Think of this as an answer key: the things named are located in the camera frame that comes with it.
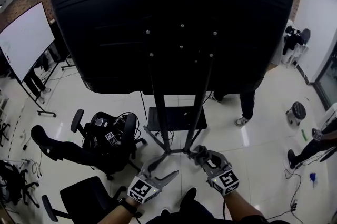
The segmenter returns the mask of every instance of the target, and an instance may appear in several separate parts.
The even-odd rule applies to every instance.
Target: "black television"
[[[208,90],[256,89],[282,37],[293,0],[51,0],[86,87],[152,94],[155,58],[166,95],[195,94],[216,46]]]

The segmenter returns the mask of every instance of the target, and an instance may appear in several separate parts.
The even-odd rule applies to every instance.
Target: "black shoe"
[[[295,169],[295,167],[296,167],[296,165],[293,163],[295,157],[296,157],[296,155],[295,155],[294,151],[292,149],[290,149],[288,151],[288,161],[289,161],[290,169]]]
[[[196,197],[197,193],[198,193],[198,189],[197,189],[196,187],[190,188],[190,189],[186,192],[186,194],[185,194],[183,200],[181,201],[181,203],[184,203],[184,202],[188,202],[188,201],[194,200],[194,198]]]
[[[163,217],[168,216],[170,214],[171,214],[171,212],[167,208],[164,208],[162,210],[162,212],[160,213],[160,215],[163,216]]]

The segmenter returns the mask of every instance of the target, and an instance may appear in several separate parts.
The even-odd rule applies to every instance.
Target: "shoe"
[[[242,127],[242,126],[246,125],[248,121],[249,121],[249,119],[246,119],[245,117],[240,117],[239,119],[237,119],[235,121],[235,124],[238,127]]]
[[[288,151],[288,161],[289,161],[289,167],[290,169],[295,169],[296,165],[294,164],[294,158],[296,157],[294,151],[290,149]]]
[[[40,103],[42,103],[42,104],[44,104],[44,102],[45,102],[45,99],[44,99],[44,97],[42,97],[42,96],[39,96],[38,100],[39,100]]]
[[[183,200],[181,203],[186,202],[186,201],[191,201],[194,200],[196,195],[198,193],[198,189],[196,187],[191,187],[184,195]]]
[[[222,100],[217,100],[217,99],[215,99],[214,92],[211,92],[211,94],[210,94],[210,99],[211,99],[211,100],[214,100],[214,101],[217,101],[218,103],[221,103],[221,101],[222,101]]]
[[[50,88],[48,88],[48,87],[46,87],[45,89],[44,89],[44,91],[42,91],[43,92],[43,94],[47,94],[47,93],[49,93],[49,92],[51,92],[52,90],[50,89]]]
[[[165,217],[171,214],[171,211],[169,210],[169,208],[163,208],[163,210],[161,211],[160,215]]]

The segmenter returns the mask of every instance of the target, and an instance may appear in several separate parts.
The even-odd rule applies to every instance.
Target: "stool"
[[[293,124],[293,120],[295,120],[297,126],[300,125],[306,116],[305,108],[299,101],[294,102],[292,107],[285,112],[285,114],[287,115],[289,123]]]

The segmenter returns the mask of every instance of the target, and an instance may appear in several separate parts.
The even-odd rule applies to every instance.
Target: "wrist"
[[[138,208],[138,207],[141,205],[139,202],[137,202],[136,200],[132,199],[131,197],[127,197],[127,198],[125,199],[125,201],[126,201],[129,205],[131,205],[131,206],[133,206],[133,207],[135,207],[135,208]]]

